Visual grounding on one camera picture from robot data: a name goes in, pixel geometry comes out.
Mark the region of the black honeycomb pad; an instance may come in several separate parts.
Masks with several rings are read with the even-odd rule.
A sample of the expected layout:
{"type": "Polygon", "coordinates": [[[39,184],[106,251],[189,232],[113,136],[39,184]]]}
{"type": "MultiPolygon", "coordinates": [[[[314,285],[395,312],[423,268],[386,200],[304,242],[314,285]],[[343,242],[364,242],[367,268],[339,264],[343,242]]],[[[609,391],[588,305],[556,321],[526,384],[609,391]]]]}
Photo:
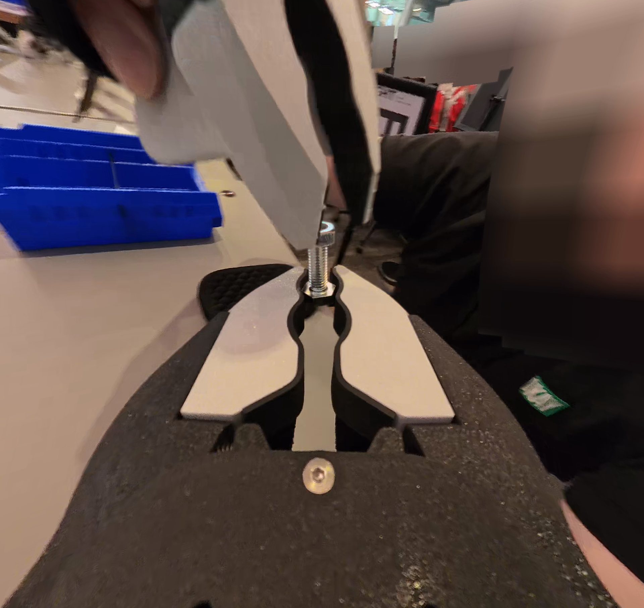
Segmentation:
{"type": "Polygon", "coordinates": [[[204,318],[210,322],[230,309],[249,293],[290,271],[287,264],[260,264],[214,271],[204,276],[197,291],[204,318]]]}

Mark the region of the silver hex bolt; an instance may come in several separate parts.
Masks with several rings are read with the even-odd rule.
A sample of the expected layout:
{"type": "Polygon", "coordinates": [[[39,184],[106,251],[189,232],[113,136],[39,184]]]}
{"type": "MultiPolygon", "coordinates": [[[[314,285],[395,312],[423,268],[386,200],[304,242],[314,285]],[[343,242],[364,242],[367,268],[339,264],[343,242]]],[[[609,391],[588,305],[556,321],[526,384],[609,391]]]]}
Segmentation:
{"type": "Polygon", "coordinates": [[[317,245],[307,251],[307,281],[303,292],[312,300],[333,298],[335,286],[330,281],[329,247],[317,245]]]}

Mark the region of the dark grey board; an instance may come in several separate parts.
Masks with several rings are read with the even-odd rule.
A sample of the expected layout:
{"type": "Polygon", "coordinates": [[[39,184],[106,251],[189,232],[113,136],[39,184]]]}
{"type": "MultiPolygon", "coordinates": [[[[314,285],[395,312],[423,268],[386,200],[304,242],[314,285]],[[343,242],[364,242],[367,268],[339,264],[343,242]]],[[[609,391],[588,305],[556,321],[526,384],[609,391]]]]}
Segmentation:
{"type": "Polygon", "coordinates": [[[456,131],[499,131],[512,71],[502,70],[497,80],[477,86],[455,121],[456,131]]]}

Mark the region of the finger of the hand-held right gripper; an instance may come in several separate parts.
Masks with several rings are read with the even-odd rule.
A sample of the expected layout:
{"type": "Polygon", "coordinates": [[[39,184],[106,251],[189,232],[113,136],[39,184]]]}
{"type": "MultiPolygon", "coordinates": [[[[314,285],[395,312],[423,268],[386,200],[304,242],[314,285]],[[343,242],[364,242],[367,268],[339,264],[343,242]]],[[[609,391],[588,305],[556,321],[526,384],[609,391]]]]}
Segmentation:
{"type": "Polygon", "coordinates": [[[379,108],[361,0],[284,0],[323,153],[355,225],[371,216],[381,171],[379,108]]]}
{"type": "Polygon", "coordinates": [[[220,1],[241,48],[236,62],[270,170],[251,192],[289,244],[308,249],[318,240],[326,160],[284,0],[220,1]]]}

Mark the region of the person's right hand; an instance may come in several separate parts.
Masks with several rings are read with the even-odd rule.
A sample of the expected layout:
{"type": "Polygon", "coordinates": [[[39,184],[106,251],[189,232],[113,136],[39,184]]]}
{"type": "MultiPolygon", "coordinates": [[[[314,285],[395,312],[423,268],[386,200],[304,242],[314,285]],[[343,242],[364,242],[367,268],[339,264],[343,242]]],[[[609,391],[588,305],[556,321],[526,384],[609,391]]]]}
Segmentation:
{"type": "Polygon", "coordinates": [[[164,88],[157,0],[68,0],[111,75],[141,99],[164,88]]]}

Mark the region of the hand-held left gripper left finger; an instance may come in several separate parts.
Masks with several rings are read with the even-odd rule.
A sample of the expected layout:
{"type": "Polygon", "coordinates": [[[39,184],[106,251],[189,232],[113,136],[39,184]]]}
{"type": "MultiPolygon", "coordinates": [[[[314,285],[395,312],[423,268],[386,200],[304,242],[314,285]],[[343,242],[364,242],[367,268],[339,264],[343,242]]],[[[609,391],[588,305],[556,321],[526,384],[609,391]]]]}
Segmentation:
{"type": "Polygon", "coordinates": [[[182,419],[291,423],[302,409],[301,266],[246,295],[224,316],[180,409],[182,419]]]}

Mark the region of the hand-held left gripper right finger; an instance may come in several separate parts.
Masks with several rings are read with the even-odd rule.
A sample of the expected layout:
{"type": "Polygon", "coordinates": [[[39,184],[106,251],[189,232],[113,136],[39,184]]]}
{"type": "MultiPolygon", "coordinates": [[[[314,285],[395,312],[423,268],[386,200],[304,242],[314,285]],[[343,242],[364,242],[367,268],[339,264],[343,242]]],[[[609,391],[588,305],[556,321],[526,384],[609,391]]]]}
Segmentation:
{"type": "Polygon", "coordinates": [[[351,427],[450,424],[455,411],[407,312],[350,269],[333,273],[337,417],[351,427]]]}

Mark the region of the blue plastic bin with divider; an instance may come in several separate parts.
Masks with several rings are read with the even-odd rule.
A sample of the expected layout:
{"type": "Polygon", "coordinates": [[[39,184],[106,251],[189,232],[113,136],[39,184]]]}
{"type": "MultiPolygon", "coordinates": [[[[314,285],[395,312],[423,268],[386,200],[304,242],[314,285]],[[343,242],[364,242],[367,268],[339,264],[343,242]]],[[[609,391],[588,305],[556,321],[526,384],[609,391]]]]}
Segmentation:
{"type": "Polygon", "coordinates": [[[222,224],[194,165],[157,163],[137,136],[1,128],[1,227],[21,251],[204,240],[222,224]]]}

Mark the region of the person's left forearm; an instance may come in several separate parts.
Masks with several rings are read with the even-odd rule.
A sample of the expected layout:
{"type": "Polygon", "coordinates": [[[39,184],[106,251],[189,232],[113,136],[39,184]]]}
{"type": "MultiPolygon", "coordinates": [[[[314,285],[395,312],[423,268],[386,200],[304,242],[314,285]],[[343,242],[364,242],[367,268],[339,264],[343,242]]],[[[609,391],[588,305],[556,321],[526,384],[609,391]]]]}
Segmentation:
{"type": "Polygon", "coordinates": [[[597,539],[565,500],[559,502],[571,534],[618,607],[643,607],[643,582],[597,539]]]}

